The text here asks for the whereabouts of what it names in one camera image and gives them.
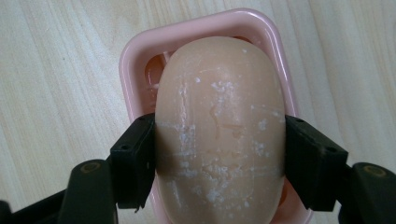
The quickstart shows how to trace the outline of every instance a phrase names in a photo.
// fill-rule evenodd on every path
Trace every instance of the soap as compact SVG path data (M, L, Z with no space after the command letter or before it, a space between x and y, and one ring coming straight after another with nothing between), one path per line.
M285 109L268 56L213 36L163 70L155 135L159 192L178 223L269 223L284 181Z

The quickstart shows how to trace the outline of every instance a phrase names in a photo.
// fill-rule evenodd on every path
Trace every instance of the wooden table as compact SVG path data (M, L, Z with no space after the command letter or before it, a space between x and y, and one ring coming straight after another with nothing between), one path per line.
M150 28L250 7L282 37L301 118L396 172L394 1L15 1L0 7L0 198L13 211L104 159L129 120L120 53ZM311 223L336 223L315 213ZM120 223L155 223L150 205Z

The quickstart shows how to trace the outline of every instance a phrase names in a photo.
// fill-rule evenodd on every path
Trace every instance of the wood grain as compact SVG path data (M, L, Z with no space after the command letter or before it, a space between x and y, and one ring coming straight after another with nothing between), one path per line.
M138 33L236 7L276 24L301 117L396 172L394 1L14 1L0 7L0 198L19 210L128 127L118 62ZM335 212L311 223L336 223ZM147 208L121 223L155 223Z

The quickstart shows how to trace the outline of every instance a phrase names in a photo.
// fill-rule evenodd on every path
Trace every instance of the plastic container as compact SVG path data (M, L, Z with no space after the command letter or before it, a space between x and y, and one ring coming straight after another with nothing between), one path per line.
M286 113L298 116L290 71L275 25L256 10L239 8L147 30L128 42L120 57L120 79L131 122L155 111L158 83L172 53L192 40L208 36L239 38L265 52L279 75ZM164 212L156 181L150 199L158 222L171 223ZM281 202L271 223L308 223L311 216L312 211L304 208L285 179Z

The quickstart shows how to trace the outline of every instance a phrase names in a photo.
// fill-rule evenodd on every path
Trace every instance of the pink soap dish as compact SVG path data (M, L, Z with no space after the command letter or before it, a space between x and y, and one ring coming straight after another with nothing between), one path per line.
M120 56L120 79L131 122L155 111L158 83L172 53L192 40L208 36L239 38L265 52L279 75L286 113L298 116L290 71L275 25L259 11L238 8L147 30L128 42ZM170 224L155 181L150 199L158 222ZM282 199L271 223L308 223L311 216L312 211L304 208L285 179Z

